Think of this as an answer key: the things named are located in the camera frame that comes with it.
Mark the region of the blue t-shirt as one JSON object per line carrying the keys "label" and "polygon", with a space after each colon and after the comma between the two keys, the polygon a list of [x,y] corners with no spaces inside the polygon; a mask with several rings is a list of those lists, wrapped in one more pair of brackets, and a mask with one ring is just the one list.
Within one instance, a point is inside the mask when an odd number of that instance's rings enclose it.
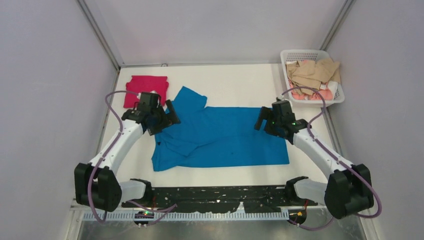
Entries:
{"label": "blue t-shirt", "polygon": [[155,135],[155,172],[289,164],[286,141],[254,129],[260,108],[207,106],[207,100],[180,89],[172,104],[181,123]]}

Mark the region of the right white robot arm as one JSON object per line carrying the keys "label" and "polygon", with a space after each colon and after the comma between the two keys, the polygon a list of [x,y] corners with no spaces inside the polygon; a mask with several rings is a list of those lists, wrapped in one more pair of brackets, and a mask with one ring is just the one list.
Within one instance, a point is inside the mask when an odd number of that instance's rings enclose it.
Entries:
{"label": "right white robot arm", "polygon": [[364,164],[353,164],[325,144],[310,122],[296,118],[289,101],[261,107],[254,129],[288,141],[305,153],[327,179],[326,183],[307,176],[288,180],[285,198],[291,205],[310,200],[326,206],[339,220],[381,204],[372,188],[370,170]]}

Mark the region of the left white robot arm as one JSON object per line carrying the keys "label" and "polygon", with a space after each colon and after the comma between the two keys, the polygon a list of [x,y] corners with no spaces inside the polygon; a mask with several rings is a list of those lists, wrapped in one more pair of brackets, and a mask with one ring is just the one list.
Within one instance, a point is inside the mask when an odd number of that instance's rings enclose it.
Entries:
{"label": "left white robot arm", "polygon": [[118,129],[112,139],[88,163],[79,163],[74,169],[75,200],[93,211],[113,212],[122,203],[135,200],[141,207],[153,202],[151,184],[131,178],[119,182],[116,174],[133,145],[148,133],[151,136],[180,124],[171,100],[161,103],[162,97],[154,92],[141,92],[133,108],[118,115]]}

